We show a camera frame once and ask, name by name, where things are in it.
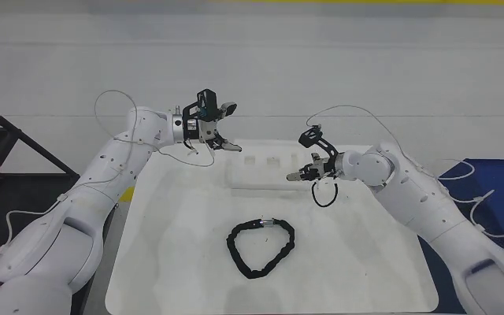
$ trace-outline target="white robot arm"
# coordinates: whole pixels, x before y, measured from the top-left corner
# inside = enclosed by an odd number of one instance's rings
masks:
[[[107,216],[126,188],[135,184],[154,150],[176,143],[191,147],[186,140],[198,139],[214,150],[241,151],[217,131],[217,122],[235,108],[235,103],[217,108],[215,93],[204,90],[183,115],[178,109],[173,115],[146,107],[130,110],[127,131],[100,150],[80,180],[44,216],[3,246],[0,314],[70,314],[72,294],[101,261]]]
[[[466,220],[437,179],[422,172],[397,145],[380,143],[364,154],[340,154],[322,138],[320,126],[303,133],[299,142],[305,147],[316,144],[329,157],[312,154],[313,163],[287,175],[287,180],[360,180],[394,219],[443,259],[468,314],[504,312],[504,250]]]

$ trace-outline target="wire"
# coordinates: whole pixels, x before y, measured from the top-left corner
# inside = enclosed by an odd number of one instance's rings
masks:
[[[9,238],[7,238],[7,242],[2,245],[2,248],[4,246],[9,246],[10,242],[13,240],[13,226],[10,223],[10,215],[13,213],[24,213],[24,214],[35,214],[39,216],[43,216],[44,214],[48,214],[52,209],[54,209],[60,202],[56,201],[49,209],[47,209],[45,212],[33,212],[33,211],[23,211],[23,210],[11,210],[6,214],[6,221],[7,221],[7,228],[9,229]]]
[[[394,133],[384,124],[381,122],[381,120],[373,113],[371,113],[369,110],[365,109],[364,107],[360,107],[360,106],[355,106],[355,105],[335,105],[335,106],[331,106],[331,107],[328,107],[327,109],[323,109],[321,110],[320,112],[318,113],[315,113],[314,115],[308,117],[308,119],[306,120],[306,126],[308,127],[312,127],[310,124],[309,124],[309,121],[320,115],[321,113],[323,112],[326,112],[330,109],[335,109],[335,108],[342,108],[342,107],[347,107],[347,108],[355,108],[355,109],[360,109],[360,110],[363,110],[365,111],[366,113],[368,113],[369,115],[371,115],[377,122],[378,124],[380,124],[387,132],[388,134],[392,137],[392,139],[397,143],[397,146],[399,148],[399,150],[401,151],[401,154],[404,156],[404,158],[406,160],[408,160],[409,162],[411,162],[415,168],[417,169],[417,171],[419,172],[422,172],[424,173],[425,175],[431,177],[432,179],[436,180],[436,182],[438,183],[438,185],[440,185],[440,187],[442,188],[442,191],[449,197],[451,198],[453,201],[456,201],[456,202],[461,202],[461,203],[470,203],[470,202],[477,202],[479,199],[477,198],[473,198],[472,200],[457,200],[456,198],[453,198],[451,195],[450,195],[450,192],[448,191],[448,189],[446,187],[443,186],[443,184],[441,182],[439,182],[439,180],[460,180],[462,178],[466,178],[468,176],[471,176],[473,173],[474,173],[474,167],[472,165],[470,165],[468,162],[466,161],[460,161],[460,160],[456,160],[456,159],[453,159],[453,158],[447,158],[447,159],[437,159],[438,160],[448,160],[448,161],[459,161],[461,163],[464,163],[466,165],[469,165],[471,167],[471,171],[468,172],[467,174],[464,174],[462,176],[458,176],[458,177],[442,177],[442,178],[439,178],[437,176],[434,176],[432,175],[430,172],[428,172],[422,165],[420,165],[418,162],[416,162],[415,160],[413,160],[410,156],[408,156],[408,154],[402,149],[402,146],[401,146],[401,143],[399,143],[399,141],[397,140],[397,137],[394,135]]]
[[[313,200],[315,201],[315,203],[317,204],[317,206],[321,207],[321,208],[327,208],[329,207],[330,205],[332,205],[335,201],[336,201],[336,197],[338,197],[338,184],[337,183],[334,183],[334,188],[335,188],[335,191],[334,191],[334,198],[329,202],[329,203],[326,203],[325,205],[321,205],[318,200],[317,200],[317,197],[315,197],[315,186],[317,185],[318,183],[313,183],[312,185],[312,197],[313,197]]]
[[[180,163],[184,163],[185,165],[191,165],[191,166],[198,166],[198,167],[210,167],[212,166],[214,163],[215,163],[215,157],[214,157],[214,152],[212,151],[212,149],[209,147],[208,143],[203,139],[203,142],[205,143],[206,145],[206,148],[208,149],[209,153],[210,153],[210,156],[212,157],[212,162],[209,163],[208,165],[199,165],[199,164],[194,164],[194,163],[190,163],[190,162],[186,162],[186,161],[182,161],[180,160],[179,158],[177,157],[174,157],[173,155],[171,154],[167,154],[167,153],[164,153],[164,152],[161,152],[159,150],[159,148],[157,146],[155,146],[154,144],[150,144],[150,143],[137,143],[135,141],[127,141],[127,140],[123,140],[123,139],[118,139],[115,135],[112,135],[108,130],[107,128],[105,128],[105,126],[102,124],[102,122],[98,119],[98,113],[97,113],[97,106],[98,106],[98,100],[105,94],[107,93],[110,93],[110,92],[116,92],[116,93],[119,93],[119,94],[122,94],[124,96],[126,96],[130,101],[131,103],[133,104],[133,107],[135,108],[135,123],[133,125],[133,129],[132,129],[132,139],[134,139],[134,136],[135,136],[135,129],[136,129],[136,123],[138,121],[138,107],[135,103],[135,100],[133,100],[133,98],[123,92],[123,91],[120,91],[120,90],[106,90],[106,91],[103,91],[102,93],[100,93],[100,95],[98,95],[98,97],[95,99],[94,101],[94,118],[96,119],[96,122],[98,123],[98,126],[107,134],[110,136],[111,139],[115,140],[115,141],[120,141],[120,142],[123,142],[123,143],[130,143],[130,146],[129,146],[129,150],[128,150],[128,156],[126,157],[126,161],[124,163],[124,167],[122,168],[122,170],[120,170],[119,172],[117,172],[117,174],[112,177],[111,179],[109,180],[99,180],[99,181],[88,181],[88,182],[84,182],[84,183],[80,183],[74,187],[72,187],[69,191],[65,192],[64,195],[68,197],[68,193],[74,191],[75,189],[77,189],[78,187],[82,187],[82,186],[86,186],[88,188],[91,188],[91,189],[94,189],[96,191],[99,191],[98,189],[92,187],[92,186],[89,186],[90,184],[97,184],[97,183],[108,183],[108,182],[111,182],[113,180],[115,180],[125,169],[126,169],[126,165],[128,165],[129,163],[129,160],[132,156],[132,151],[133,151],[133,144],[139,144],[139,145],[147,145],[147,146],[151,146],[155,151],[157,151],[159,154],[161,155],[166,155],[166,156],[169,156],[171,158],[173,158],[174,160],[180,162]],[[109,197],[108,195],[106,195],[105,193],[103,193],[102,191],[99,191],[101,192],[102,194],[104,194],[106,197],[108,197],[110,200],[113,201],[113,199],[111,197]],[[38,213],[38,212],[31,212],[31,211],[23,211],[23,210],[12,210],[12,211],[9,211],[7,214],[6,214],[6,221],[7,221],[7,228],[9,229],[9,238],[7,239],[7,242],[0,246],[0,253],[2,252],[3,248],[5,248],[6,246],[8,246],[10,244],[10,242],[12,241],[12,237],[13,237],[13,229],[12,229],[12,224],[10,222],[10,215],[12,213],[25,213],[25,214],[35,214],[35,215],[44,215],[44,214],[48,214],[52,209],[54,209],[55,206],[57,206],[57,204],[59,204],[59,201],[54,203],[48,210],[46,210],[45,212],[43,213]]]
[[[368,113],[369,115],[371,115],[385,130],[387,130],[387,132],[389,133],[389,135],[394,139],[394,141],[397,143],[397,146],[399,148],[399,150],[401,151],[401,154],[404,156],[404,158],[406,160],[408,160],[409,162],[411,162],[413,165],[415,165],[415,167],[417,168],[417,170],[419,172],[422,172],[424,173],[425,175],[431,177],[432,179],[434,179],[436,181],[436,183],[439,185],[439,187],[441,188],[441,191],[448,197],[448,198],[451,198],[451,200],[455,201],[455,202],[460,202],[460,203],[472,203],[472,202],[475,202],[474,206],[472,206],[471,208],[471,211],[469,213],[469,217],[470,217],[470,220],[471,222],[476,225],[477,227],[481,227],[483,230],[482,232],[487,235],[487,236],[490,236],[490,237],[495,237],[495,238],[504,238],[504,235],[493,235],[491,233],[488,233],[486,231],[484,231],[484,228],[480,225],[480,224],[477,224],[475,221],[474,221],[474,217],[473,217],[473,214],[474,214],[474,211],[476,210],[477,206],[480,205],[481,202],[483,202],[486,198],[488,198],[488,196],[490,196],[491,194],[494,193],[495,190],[491,190],[489,191],[488,193],[486,193],[484,196],[481,196],[481,197],[475,197],[471,200],[458,200],[454,197],[452,197],[450,195],[450,192],[448,191],[448,189],[439,181],[439,180],[461,180],[463,178],[466,178],[466,177],[469,177],[471,176],[474,172],[475,172],[475,169],[474,169],[474,166],[471,165],[470,163],[468,163],[467,161],[461,161],[461,160],[457,160],[457,159],[454,159],[454,158],[440,158],[440,159],[436,159],[436,161],[440,161],[440,160],[445,160],[445,161],[457,161],[457,162],[460,162],[462,164],[465,164],[467,166],[469,166],[471,168],[471,170],[469,172],[467,172],[466,174],[462,175],[462,176],[456,176],[456,177],[438,177],[438,176],[434,176],[432,175],[430,172],[428,172],[422,165],[418,164],[418,162],[416,162],[415,160],[413,160],[411,157],[408,156],[408,154],[406,152],[404,152],[404,150],[402,149],[401,147],[401,143],[399,143],[399,141],[397,140],[397,138],[395,137],[394,133],[384,124],[381,122],[380,119],[378,119],[378,117],[371,113],[369,110],[363,108],[363,107],[360,107],[360,106],[354,106],[354,105],[336,105],[336,106],[331,106],[331,107],[328,107],[327,109],[323,109],[321,110],[320,112],[318,113],[315,113],[314,115],[308,117],[308,119],[306,120],[306,126],[308,127],[312,127],[312,125],[309,124],[309,121],[320,115],[321,113],[323,112],[326,112],[330,109],[335,109],[335,108],[341,108],[341,107],[348,107],[348,108],[355,108],[355,109],[360,109],[360,110],[363,110],[365,111],[366,113]]]
[[[98,122],[98,125],[100,126],[100,128],[101,128],[101,129],[102,129],[102,130],[103,130],[103,131],[104,131],[107,135],[109,135],[109,136],[110,136],[110,138],[112,138],[112,139],[114,139],[114,140],[116,140],[116,141],[121,141],[121,142],[123,142],[123,143],[130,143],[130,144],[131,144],[131,146],[130,146],[130,152],[128,153],[128,158],[127,158],[127,160],[126,160],[126,164],[128,163],[129,158],[130,158],[130,156],[131,156],[131,151],[132,151],[132,146],[133,146],[133,144],[139,144],[139,145],[147,145],[147,146],[151,146],[151,147],[154,149],[154,151],[158,152],[159,154],[161,154],[161,155],[165,155],[165,156],[168,156],[168,157],[171,157],[172,159],[174,159],[174,160],[176,160],[176,161],[178,161],[178,162],[180,162],[180,163],[183,163],[183,164],[185,164],[185,165],[198,166],[198,167],[210,167],[210,166],[212,166],[212,165],[215,163],[215,157],[214,157],[214,154],[213,154],[213,152],[212,152],[212,149],[209,147],[208,143],[206,143],[206,141],[205,141],[204,139],[203,139],[203,142],[205,143],[206,148],[208,149],[208,151],[209,151],[209,153],[210,153],[210,156],[212,157],[212,162],[211,162],[211,163],[209,163],[209,164],[207,164],[207,165],[200,165],[200,164],[194,164],[194,163],[190,163],[190,162],[182,161],[182,160],[180,160],[179,158],[174,157],[174,156],[173,156],[173,155],[171,155],[171,154],[167,154],[167,153],[161,152],[160,148],[158,148],[157,146],[155,146],[155,145],[154,145],[154,144],[152,144],[152,143],[137,143],[136,141],[130,141],[130,140],[118,139],[115,135],[112,135],[112,134],[111,134],[111,133],[107,130],[107,128],[105,128],[105,126],[102,124],[102,122],[98,119],[98,113],[97,113],[97,111],[96,111],[96,108],[97,108],[97,105],[98,105],[98,100],[100,99],[100,97],[102,97],[102,95],[104,95],[105,93],[108,93],[108,92],[117,92],[117,93],[120,93],[120,94],[122,94],[122,95],[126,96],[126,97],[127,97],[127,98],[129,98],[129,100],[132,102],[133,107],[135,107],[135,125],[133,126],[133,130],[132,130],[132,139],[134,139],[134,138],[133,138],[133,136],[134,136],[134,134],[135,134],[136,121],[137,121],[137,118],[138,118],[138,108],[137,108],[137,106],[136,106],[136,104],[135,104],[135,101],[133,100],[133,98],[132,98],[130,95],[128,95],[128,94],[126,94],[126,93],[124,93],[123,91],[119,91],[119,90],[107,90],[107,91],[104,91],[104,92],[102,92],[102,93],[101,93],[101,94],[100,94],[100,95],[96,98],[96,100],[94,101],[94,118],[95,118],[95,119],[96,119],[96,121]]]
[[[481,197],[480,200],[478,202],[476,202],[474,204],[474,206],[472,206],[471,212],[469,212],[469,219],[471,220],[471,222],[474,225],[476,225],[478,228],[481,228],[481,232],[483,234],[485,234],[486,236],[490,236],[490,237],[493,237],[496,239],[504,239],[504,235],[495,235],[495,234],[488,233],[487,231],[485,231],[484,227],[481,226],[481,224],[476,223],[476,221],[474,220],[474,212],[476,211],[477,206],[479,206],[481,202],[483,202],[486,198],[488,198],[491,194],[493,194],[494,191],[495,190],[491,190],[488,193],[486,193],[485,196]]]

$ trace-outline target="white tabletop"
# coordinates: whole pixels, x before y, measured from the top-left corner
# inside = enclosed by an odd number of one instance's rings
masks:
[[[318,208],[307,189],[288,191],[282,173],[285,165],[295,166],[285,156],[297,154],[296,163],[304,165],[312,150],[295,142],[238,144],[241,154],[217,152],[210,168],[153,155],[136,184],[109,283],[106,307],[112,315],[434,310],[437,293],[417,237],[367,187],[339,182],[335,204]],[[276,153],[279,147],[283,155]],[[204,146],[189,157],[182,146],[169,149],[193,163],[210,160]],[[265,154],[282,160],[281,166],[262,164]],[[255,176],[230,176],[249,157],[256,158],[251,167],[257,171],[249,172]],[[257,190],[266,173],[268,190]],[[230,188],[249,178],[255,190]],[[321,186],[322,196],[330,194],[331,185]],[[239,223],[271,217],[295,228],[296,247],[268,276],[248,280],[234,265],[226,238]],[[252,269],[262,269],[287,240],[281,228],[262,228],[240,233],[236,244]]]

